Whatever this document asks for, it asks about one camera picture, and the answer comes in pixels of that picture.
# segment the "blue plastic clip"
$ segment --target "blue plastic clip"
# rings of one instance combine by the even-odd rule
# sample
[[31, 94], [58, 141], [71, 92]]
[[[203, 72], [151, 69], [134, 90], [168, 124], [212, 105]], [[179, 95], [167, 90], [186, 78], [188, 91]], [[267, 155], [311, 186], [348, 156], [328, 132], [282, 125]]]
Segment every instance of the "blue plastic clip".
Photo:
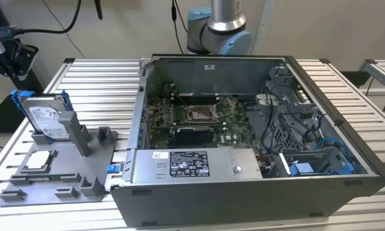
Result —
[[71, 104], [71, 96], [70, 94], [66, 92], [66, 90], [62, 91], [60, 95], [64, 98], [64, 103], [66, 103], [66, 107], [68, 111], [74, 111], [75, 109], [72, 108], [72, 104]]
[[122, 167], [120, 165], [108, 165], [107, 166], [107, 173], [112, 174], [112, 173], [120, 173]]
[[344, 168], [336, 172], [338, 175], [351, 175], [354, 174], [354, 166], [352, 163], [347, 162]]
[[20, 100], [19, 100], [19, 98], [28, 98], [28, 97], [32, 97], [34, 95], [36, 94], [36, 92], [35, 91], [23, 91], [23, 92], [20, 92], [19, 90], [12, 90], [12, 93], [11, 93], [11, 95], [12, 95], [12, 100], [14, 100], [14, 102], [15, 102], [15, 104], [16, 104], [16, 106], [18, 106], [18, 109], [20, 110], [20, 111], [23, 111], [24, 112], [24, 109], [23, 109], [23, 106], [22, 106], [22, 103], [20, 103]]

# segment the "aluminum extrusion table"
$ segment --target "aluminum extrusion table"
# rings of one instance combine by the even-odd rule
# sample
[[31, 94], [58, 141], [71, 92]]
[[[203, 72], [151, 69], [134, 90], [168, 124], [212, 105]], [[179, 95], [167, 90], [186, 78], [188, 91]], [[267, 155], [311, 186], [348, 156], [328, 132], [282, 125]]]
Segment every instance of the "aluminum extrusion table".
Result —
[[[299, 60], [352, 127], [385, 163], [385, 114], [332, 64]], [[119, 132], [114, 162], [126, 161], [127, 138], [139, 85], [139, 60], [75, 60], [64, 63], [46, 89], [71, 94], [82, 124], [111, 126]], [[0, 153], [0, 192], [8, 185], [32, 145], [32, 126], [24, 120]], [[111, 176], [110, 182], [118, 179]], [[98, 203], [0, 207], [0, 230], [128, 230], [112, 196]], [[179, 227], [170, 231], [385, 230], [385, 187], [372, 197], [354, 199], [331, 217], [255, 223]]]
[[359, 71], [368, 72], [385, 86], [385, 60], [367, 59]]

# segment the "hard drive label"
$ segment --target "hard drive label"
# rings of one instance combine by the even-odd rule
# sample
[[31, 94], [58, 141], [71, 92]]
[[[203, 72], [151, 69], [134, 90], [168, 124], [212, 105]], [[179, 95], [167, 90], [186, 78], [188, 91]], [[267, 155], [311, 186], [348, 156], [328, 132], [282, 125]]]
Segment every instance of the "hard drive label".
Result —
[[172, 177], [210, 177], [211, 166], [207, 152], [171, 152]]
[[51, 107], [31, 107], [31, 113], [44, 135], [54, 139], [68, 139], [70, 134], [63, 124], [59, 123], [59, 113]]

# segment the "power supply label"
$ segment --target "power supply label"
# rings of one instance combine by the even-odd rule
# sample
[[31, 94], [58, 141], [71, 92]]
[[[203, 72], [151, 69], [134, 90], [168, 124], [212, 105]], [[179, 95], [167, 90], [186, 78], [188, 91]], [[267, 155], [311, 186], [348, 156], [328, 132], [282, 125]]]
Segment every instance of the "power supply label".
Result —
[[171, 152], [170, 164], [172, 177], [211, 176], [207, 152]]

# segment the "motherboard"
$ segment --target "motherboard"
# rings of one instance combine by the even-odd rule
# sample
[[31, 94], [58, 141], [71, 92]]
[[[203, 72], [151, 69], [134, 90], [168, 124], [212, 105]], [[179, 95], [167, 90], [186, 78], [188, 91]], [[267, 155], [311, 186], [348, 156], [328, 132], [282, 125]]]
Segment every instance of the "motherboard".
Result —
[[239, 97], [155, 98], [148, 105], [151, 149], [255, 148], [246, 101]]

